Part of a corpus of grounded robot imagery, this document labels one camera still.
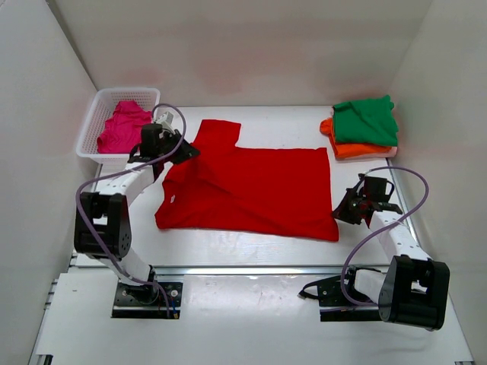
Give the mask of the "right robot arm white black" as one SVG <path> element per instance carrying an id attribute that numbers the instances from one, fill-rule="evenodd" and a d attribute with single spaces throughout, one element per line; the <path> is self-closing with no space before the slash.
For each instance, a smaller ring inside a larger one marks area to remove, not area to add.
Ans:
<path id="1" fill-rule="evenodd" d="M 361 174 L 333 211 L 336 220 L 366 224 L 370 234 L 357 247 L 377 239 L 390 261 L 382 273 L 350 267 L 347 258 L 339 279 L 341 295 L 355 307 L 376 306 L 383 322 L 437 331 L 444 324 L 450 270 L 432 259 L 404 225 L 406 215 L 390 202 L 394 189 L 385 178 Z"/>

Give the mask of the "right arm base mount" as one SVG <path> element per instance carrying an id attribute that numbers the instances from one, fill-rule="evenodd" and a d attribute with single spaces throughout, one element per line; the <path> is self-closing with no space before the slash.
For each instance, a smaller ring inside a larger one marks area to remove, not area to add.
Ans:
<path id="1" fill-rule="evenodd" d="M 355 287 L 355 278 L 358 271 L 373 273 L 383 280 L 385 274 L 376 268 L 351 265 L 345 273 L 344 285 L 351 298 L 357 301 L 373 303 L 366 295 L 358 292 Z M 321 322 L 380 322 L 377 307 L 358 307 L 351 303 L 342 293 L 340 275 L 312 281 L 305 284 L 298 297 L 303 300 L 316 300 L 320 307 Z"/>

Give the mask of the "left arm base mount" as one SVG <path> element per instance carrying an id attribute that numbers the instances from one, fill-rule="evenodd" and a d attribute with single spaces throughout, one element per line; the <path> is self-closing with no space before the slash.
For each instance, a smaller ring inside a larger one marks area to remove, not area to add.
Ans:
<path id="1" fill-rule="evenodd" d="M 168 319 L 181 317 L 183 277 L 158 278 L 166 297 L 152 285 L 134 286 L 117 282 L 111 317 L 114 319 Z"/>

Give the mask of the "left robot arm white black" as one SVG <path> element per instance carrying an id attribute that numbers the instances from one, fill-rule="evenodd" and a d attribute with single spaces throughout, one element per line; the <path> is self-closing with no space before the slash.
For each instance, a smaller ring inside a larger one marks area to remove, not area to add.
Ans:
<path id="1" fill-rule="evenodd" d="M 159 283 L 154 270 L 132 245 L 129 206 L 156 182 L 164 165 L 184 163 L 200 155 L 181 132 L 167 123 L 142 127 L 141 141 L 129 152 L 125 169 L 98 180 L 99 189 L 76 193 L 76 252 L 109 267 L 143 303 L 155 300 Z"/>

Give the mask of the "red t-shirt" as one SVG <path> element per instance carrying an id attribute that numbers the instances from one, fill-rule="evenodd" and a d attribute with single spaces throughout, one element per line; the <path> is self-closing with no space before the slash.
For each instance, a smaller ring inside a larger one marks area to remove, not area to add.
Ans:
<path id="1" fill-rule="evenodd" d="M 204 119 L 194 148 L 164 177 L 158 229 L 197 228 L 336 242 L 326 148 L 241 148 L 241 125 Z"/>

